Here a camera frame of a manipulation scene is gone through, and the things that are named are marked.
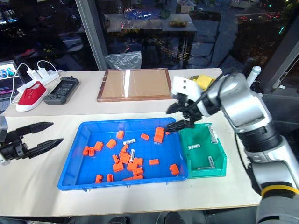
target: laptop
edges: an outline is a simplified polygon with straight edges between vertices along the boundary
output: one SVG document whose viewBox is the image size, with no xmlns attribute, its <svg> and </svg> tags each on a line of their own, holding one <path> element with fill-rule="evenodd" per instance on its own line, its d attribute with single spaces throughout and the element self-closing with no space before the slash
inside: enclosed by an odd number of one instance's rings
<svg viewBox="0 0 299 224">
<path fill-rule="evenodd" d="M 0 113 L 9 106 L 10 95 L 13 91 L 13 77 L 16 70 L 14 60 L 0 62 Z M 17 88 L 24 85 L 23 77 L 19 72 L 14 78 L 13 98 L 18 94 Z"/>
</svg>

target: chair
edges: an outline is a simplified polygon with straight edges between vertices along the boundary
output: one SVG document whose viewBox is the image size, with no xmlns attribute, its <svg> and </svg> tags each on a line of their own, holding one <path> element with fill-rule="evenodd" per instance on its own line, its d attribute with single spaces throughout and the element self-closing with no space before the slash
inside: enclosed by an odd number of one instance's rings
<svg viewBox="0 0 299 224">
<path fill-rule="evenodd" d="M 191 12 L 190 17 L 197 28 L 197 34 L 194 38 L 194 44 L 200 43 L 201 46 L 210 46 L 205 54 L 190 55 L 191 58 L 204 58 L 208 61 L 205 67 L 209 66 L 212 62 L 215 45 L 219 36 L 219 26 L 221 21 L 221 14 L 218 12 L 200 11 Z"/>
</svg>

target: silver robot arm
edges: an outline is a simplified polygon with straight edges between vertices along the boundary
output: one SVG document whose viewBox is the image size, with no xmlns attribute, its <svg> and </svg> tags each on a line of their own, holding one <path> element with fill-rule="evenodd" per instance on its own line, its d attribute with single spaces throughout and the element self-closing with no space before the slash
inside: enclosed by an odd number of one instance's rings
<svg viewBox="0 0 299 224">
<path fill-rule="evenodd" d="M 245 147 L 252 187 L 263 196 L 256 223 L 298 223 L 298 162 L 286 139 L 276 131 L 261 97 L 248 87 L 245 76 L 221 76 L 205 92 L 182 77 L 174 77 L 172 84 L 171 93 L 178 103 L 166 113 L 182 111 L 189 120 L 169 124 L 166 131 L 193 127 L 202 116 L 222 110 Z"/>
</svg>

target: laptop screen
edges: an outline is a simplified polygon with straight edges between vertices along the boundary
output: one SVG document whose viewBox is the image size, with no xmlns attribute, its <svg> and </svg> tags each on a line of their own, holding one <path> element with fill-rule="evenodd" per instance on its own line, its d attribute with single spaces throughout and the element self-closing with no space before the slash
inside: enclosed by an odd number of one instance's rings
<svg viewBox="0 0 299 224">
<path fill-rule="evenodd" d="M 16 65 L 13 60 L 0 62 L 0 98 L 11 94 L 13 90 L 13 77 L 16 70 Z M 17 88 L 24 84 L 19 73 L 14 78 L 14 93 L 17 93 Z"/>
</svg>

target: glass window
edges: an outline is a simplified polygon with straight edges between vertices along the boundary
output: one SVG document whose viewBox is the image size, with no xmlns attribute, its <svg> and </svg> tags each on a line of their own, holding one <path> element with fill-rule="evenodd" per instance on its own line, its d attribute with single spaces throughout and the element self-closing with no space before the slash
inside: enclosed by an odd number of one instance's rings
<svg viewBox="0 0 299 224">
<path fill-rule="evenodd" d="M 98 69 L 75 0 L 0 0 L 0 40 L 0 61 L 36 68 L 37 61 L 48 60 L 58 70 Z"/>
<path fill-rule="evenodd" d="M 286 87 L 299 88 L 299 56 L 296 57 L 281 80 L 281 84 Z"/>
<path fill-rule="evenodd" d="M 297 0 L 95 2 L 109 54 L 140 51 L 141 68 L 169 69 L 263 68 L 299 6 Z"/>
</svg>

